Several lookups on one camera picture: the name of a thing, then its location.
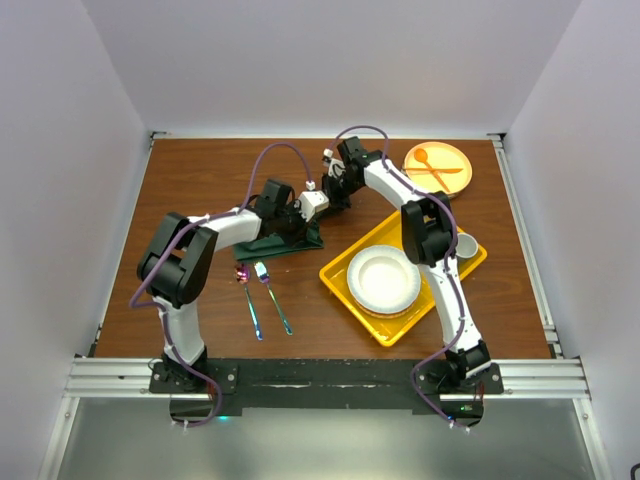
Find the orange spoon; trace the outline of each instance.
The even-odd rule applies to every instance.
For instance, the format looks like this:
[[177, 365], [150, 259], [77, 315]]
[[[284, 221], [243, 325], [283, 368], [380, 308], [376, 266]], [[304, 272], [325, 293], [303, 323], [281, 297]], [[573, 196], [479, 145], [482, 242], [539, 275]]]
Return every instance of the orange spoon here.
[[417, 148], [416, 151], [413, 152], [413, 158], [415, 158], [416, 161], [424, 164], [425, 167], [431, 170], [430, 173], [433, 175], [433, 178], [435, 178], [438, 181], [440, 186], [444, 188], [445, 192], [451, 191], [447, 187], [447, 184], [442, 181], [442, 179], [440, 178], [440, 175], [438, 175], [438, 172], [431, 165], [429, 165], [429, 155], [427, 154], [427, 151], [424, 148]]

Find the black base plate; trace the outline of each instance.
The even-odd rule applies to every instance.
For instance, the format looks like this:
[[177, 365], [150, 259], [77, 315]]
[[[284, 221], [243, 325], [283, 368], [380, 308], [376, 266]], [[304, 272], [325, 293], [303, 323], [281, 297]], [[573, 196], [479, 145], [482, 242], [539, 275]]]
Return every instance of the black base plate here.
[[[207, 365], [224, 396], [219, 415], [242, 415], [244, 408], [402, 409], [430, 414], [433, 411], [411, 385], [410, 372], [416, 363], [417, 360], [215, 358], [209, 359]], [[504, 391], [497, 364], [458, 387], [447, 386], [437, 377], [438, 371], [444, 371], [439, 364], [444, 361], [433, 361], [428, 369], [421, 369], [418, 385], [453, 418], [481, 418], [482, 402], [442, 402], [440, 394], [474, 395], [481, 384], [486, 394]], [[170, 375], [162, 375], [163, 380], [153, 377], [151, 393], [185, 393]], [[176, 417], [206, 416], [209, 409], [207, 400], [171, 402], [171, 413]]]

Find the spoon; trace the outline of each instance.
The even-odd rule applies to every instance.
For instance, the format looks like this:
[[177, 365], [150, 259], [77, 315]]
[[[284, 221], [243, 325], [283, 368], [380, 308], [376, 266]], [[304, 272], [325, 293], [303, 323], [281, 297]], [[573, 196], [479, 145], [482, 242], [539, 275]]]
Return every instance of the spoon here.
[[273, 304], [278, 310], [278, 315], [280, 315], [280, 320], [282, 320], [282, 324], [284, 325], [285, 332], [287, 332], [287, 335], [293, 335], [293, 329], [291, 328], [291, 325], [289, 325], [287, 317], [284, 316], [284, 312], [282, 311], [280, 305], [278, 304], [278, 301], [276, 300], [276, 294], [273, 293], [273, 290], [271, 290], [271, 284], [269, 283], [269, 280], [271, 278], [269, 277], [269, 271], [267, 270], [267, 267], [262, 262], [256, 262], [253, 268], [256, 269], [256, 275], [258, 275], [260, 283], [264, 283], [267, 286], [269, 295], [271, 295], [271, 300], [273, 300]]
[[249, 304], [249, 312], [251, 312], [251, 320], [253, 320], [253, 326], [256, 329], [256, 337], [258, 340], [262, 340], [262, 330], [260, 330], [260, 324], [258, 323], [258, 316], [256, 310], [253, 308], [253, 302], [251, 301], [251, 295], [249, 295], [249, 279], [251, 278], [251, 270], [244, 263], [236, 265], [236, 281], [244, 287], [244, 293], [247, 296], [247, 303]]

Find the yellow tray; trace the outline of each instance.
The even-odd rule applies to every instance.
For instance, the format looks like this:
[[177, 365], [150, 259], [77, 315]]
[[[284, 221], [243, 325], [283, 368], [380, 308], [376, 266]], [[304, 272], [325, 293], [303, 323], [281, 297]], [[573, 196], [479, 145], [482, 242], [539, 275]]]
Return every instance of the yellow tray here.
[[[391, 245], [402, 250], [402, 225], [400, 212], [395, 212], [380, 225], [334, 258], [320, 270], [320, 280], [340, 299], [351, 313], [369, 330], [383, 346], [390, 347], [413, 327], [429, 310], [435, 300], [425, 278], [421, 275], [422, 287], [414, 304], [404, 313], [393, 318], [374, 317], [353, 298], [347, 285], [347, 269], [353, 257], [362, 249], [374, 245]], [[487, 258], [487, 250], [478, 246], [475, 257], [460, 265], [460, 280], [476, 269]]]

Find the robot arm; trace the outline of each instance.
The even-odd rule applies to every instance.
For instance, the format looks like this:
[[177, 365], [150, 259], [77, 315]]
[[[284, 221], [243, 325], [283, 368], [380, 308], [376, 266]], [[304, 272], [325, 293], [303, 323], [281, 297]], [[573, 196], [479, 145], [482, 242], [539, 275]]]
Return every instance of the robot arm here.
[[[457, 259], [455, 255], [446, 258], [453, 241], [453, 227], [447, 216], [432, 200], [418, 195], [419, 187], [405, 180], [390, 162], [385, 164], [380, 151], [366, 151], [357, 137], [339, 144], [338, 152], [342, 160], [332, 158], [330, 151], [325, 151], [324, 158], [329, 173], [323, 176], [322, 185], [331, 206], [338, 210], [348, 207], [349, 196], [366, 186], [401, 210], [403, 249], [409, 260], [418, 265], [433, 293], [443, 342], [449, 345], [446, 356], [452, 373], [459, 381], [489, 367], [491, 358], [469, 312]], [[434, 196], [450, 210], [445, 194]], [[456, 340], [461, 310], [464, 330]]]
[[[153, 301], [166, 311], [175, 350], [180, 352], [186, 364], [196, 370], [203, 369], [207, 357], [200, 335], [197, 298], [205, 286], [213, 254], [272, 233], [278, 233], [285, 242], [295, 243], [305, 233], [315, 214], [328, 206], [328, 201], [322, 192], [316, 191], [305, 191], [298, 199], [289, 201], [292, 192], [289, 185], [269, 179], [257, 196], [255, 205], [242, 211], [234, 208], [211, 220], [170, 213], [138, 264], [138, 278], [143, 280], [177, 233], [188, 224], [197, 224], [176, 245], [184, 254], [170, 255], [148, 288]], [[183, 379], [185, 386], [192, 381], [197, 383], [180, 368], [174, 349], [166, 338], [163, 361]]]

